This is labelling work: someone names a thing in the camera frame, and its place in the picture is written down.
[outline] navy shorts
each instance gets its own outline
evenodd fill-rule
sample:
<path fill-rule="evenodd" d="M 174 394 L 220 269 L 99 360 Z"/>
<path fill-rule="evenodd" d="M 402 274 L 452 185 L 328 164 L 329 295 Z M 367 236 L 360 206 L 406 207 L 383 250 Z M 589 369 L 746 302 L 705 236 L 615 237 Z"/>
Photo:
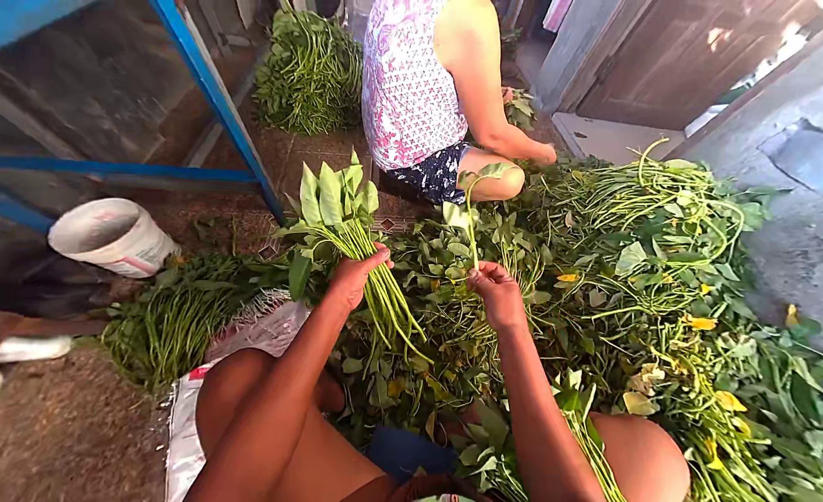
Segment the navy shorts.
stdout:
<path fill-rule="evenodd" d="M 434 204 L 444 201 L 461 204 L 464 202 L 464 190 L 458 188 L 458 166 L 471 147 L 472 144 L 460 141 L 411 167 L 384 172 L 407 183 Z"/>

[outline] person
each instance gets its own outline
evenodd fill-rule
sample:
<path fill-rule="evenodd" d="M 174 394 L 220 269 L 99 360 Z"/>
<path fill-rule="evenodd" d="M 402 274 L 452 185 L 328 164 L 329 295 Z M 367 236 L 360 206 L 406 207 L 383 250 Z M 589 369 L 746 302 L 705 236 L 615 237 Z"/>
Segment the person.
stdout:
<path fill-rule="evenodd" d="M 498 16 L 489 0 L 375 0 L 364 39 L 362 120 L 377 166 L 431 202 L 464 202 L 463 172 L 513 166 L 471 200 L 523 188 L 508 159 L 557 161 L 553 145 L 507 123 Z M 467 128 L 484 149 L 464 141 Z"/>
<path fill-rule="evenodd" d="M 198 396 L 196 422 L 207 462 L 185 500 L 230 502 L 407 502 L 451 495 L 491 500 L 450 476 L 418 476 L 397 487 L 323 417 L 343 405 L 322 369 L 348 314 L 361 302 L 368 273 L 392 266 L 389 251 L 345 260 L 328 292 L 275 360 L 245 348 L 213 366 Z M 603 500 L 597 478 L 554 402 L 541 368 L 517 282 L 480 262 L 468 286 L 498 333 L 517 466 L 533 502 Z M 591 414 L 605 455 L 629 502 L 681 502 L 687 462 L 658 425 L 636 416 Z"/>

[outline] blue table leg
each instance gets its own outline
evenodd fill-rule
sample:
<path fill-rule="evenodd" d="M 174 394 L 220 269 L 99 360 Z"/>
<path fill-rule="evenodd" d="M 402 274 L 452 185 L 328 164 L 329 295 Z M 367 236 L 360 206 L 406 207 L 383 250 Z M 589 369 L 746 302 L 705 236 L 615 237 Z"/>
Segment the blue table leg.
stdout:
<path fill-rule="evenodd" d="M 260 155 L 257 154 L 253 143 L 250 142 L 247 129 L 244 128 L 244 123 L 238 116 L 235 104 L 228 96 L 226 86 L 222 83 L 222 79 L 216 71 L 216 66 L 213 64 L 207 48 L 204 47 L 203 41 L 201 41 L 200 34 L 194 29 L 193 23 L 190 27 L 189 23 L 185 22 L 185 18 L 190 19 L 188 11 L 184 6 L 177 7 L 175 0 L 150 0 L 150 2 L 160 16 L 160 20 L 163 21 L 164 26 L 170 31 L 179 52 L 182 53 L 182 57 L 188 65 L 188 69 L 197 81 L 198 86 L 203 90 L 207 100 L 210 101 L 219 122 L 222 123 L 222 127 L 225 128 L 228 136 L 235 143 L 238 153 L 247 166 L 250 167 L 250 170 L 253 171 L 253 174 L 256 175 L 256 178 L 260 180 L 262 197 L 266 200 L 269 210 L 275 215 L 278 223 L 283 225 L 285 220 L 281 203 L 275 197 L 275 192 L 272 191 L 269 179 L 263 170 Z"/>
<path fill-rule="evenodd" d="M 27 207 L 0 192 L 0 216 L 27 226 L 43 235 L 49 232 L 54 223 L 52 218 Z"/>

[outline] white bucket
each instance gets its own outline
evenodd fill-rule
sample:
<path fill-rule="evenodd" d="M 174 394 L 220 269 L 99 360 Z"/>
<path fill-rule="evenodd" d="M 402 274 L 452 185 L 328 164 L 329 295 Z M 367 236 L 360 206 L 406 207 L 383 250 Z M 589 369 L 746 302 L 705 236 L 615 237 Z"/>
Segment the white bucket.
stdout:
<path fill-rule="evenodd" d="M 179 247 L 140 205 L 103 198 L 65 212 L 49 230 L 49 245 L 65 257 L 142 279 Z"/>

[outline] floral tank top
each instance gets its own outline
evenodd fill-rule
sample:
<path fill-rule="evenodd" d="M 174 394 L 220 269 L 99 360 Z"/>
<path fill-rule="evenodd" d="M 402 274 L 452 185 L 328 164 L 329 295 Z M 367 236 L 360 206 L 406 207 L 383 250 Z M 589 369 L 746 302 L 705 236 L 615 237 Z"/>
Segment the floral tank top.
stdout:
<path fill-rule="evenodd" d="M 436 17 L 447 0 L 375 0 L 364 42 L 361 109 L 381 169 L 413 166 L 461 141 L 451 74 L 436 59 Z"/>

